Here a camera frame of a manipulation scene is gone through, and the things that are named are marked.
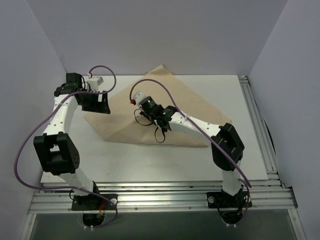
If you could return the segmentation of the beige cloth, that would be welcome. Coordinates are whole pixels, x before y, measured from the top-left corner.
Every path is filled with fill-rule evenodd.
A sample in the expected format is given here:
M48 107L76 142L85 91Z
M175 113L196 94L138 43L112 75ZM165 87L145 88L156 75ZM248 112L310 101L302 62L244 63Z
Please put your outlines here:
M224 125L232 120L215 105L209 103L163 65L160 65L142 77L145 81L134 88L151 96L164 108L174 101L180 110L204 122ZM126 144L157 145L164 141L166 145L185 147L205 147L205 142L182 132L168 131L165 136L155 125L147 126L148 120L142 116L135 117L136 106L130 104L129 94L132 84L109 98L110 114L89 112L85 120L107 142Z

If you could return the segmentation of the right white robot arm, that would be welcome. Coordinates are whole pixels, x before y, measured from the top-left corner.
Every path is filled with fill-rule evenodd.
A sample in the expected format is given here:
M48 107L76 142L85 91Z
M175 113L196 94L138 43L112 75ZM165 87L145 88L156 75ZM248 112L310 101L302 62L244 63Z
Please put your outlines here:
M213 162L222 173L223 203L232 207L240 201L240 164L245 146L232 124L213 124L179 112L174 106L164 108L142 92L137 92L132 102L163 133L180 132L211 145Z

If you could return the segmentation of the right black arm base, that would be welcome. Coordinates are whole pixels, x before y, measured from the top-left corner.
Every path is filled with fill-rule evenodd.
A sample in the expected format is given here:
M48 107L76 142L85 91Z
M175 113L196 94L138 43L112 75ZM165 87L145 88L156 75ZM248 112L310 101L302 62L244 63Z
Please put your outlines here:
M237 209L247 206L248 191L240 189L234 196L229 195L223 190L207 192L207 205L210 209ZM249 199L248 207L252 207L252 201Z

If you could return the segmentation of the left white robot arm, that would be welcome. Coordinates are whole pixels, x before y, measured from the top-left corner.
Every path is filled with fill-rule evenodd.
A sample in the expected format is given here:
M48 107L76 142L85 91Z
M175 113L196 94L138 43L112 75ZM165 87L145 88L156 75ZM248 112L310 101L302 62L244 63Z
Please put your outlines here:
M66 82L54 91L53 116L42 135L33 139L43 171L74 187L75 194L84 196L82 202L90 210L100 206L99 189L80 168L80 153L69 132L78 106L83 111L110 114L108 93L104 91L98 96L103 82L100 76L90 75L85 81L78 73L66 74Z

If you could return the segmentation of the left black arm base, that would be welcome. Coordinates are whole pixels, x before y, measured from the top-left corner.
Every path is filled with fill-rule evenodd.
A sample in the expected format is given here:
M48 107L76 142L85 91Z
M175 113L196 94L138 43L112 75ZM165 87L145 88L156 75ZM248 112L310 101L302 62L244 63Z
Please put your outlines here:
M71 206L72 211L95 211L115 209L116 207L114 205L111 205L108 201L91 194L85 196L75 195L73 197L73 202Z

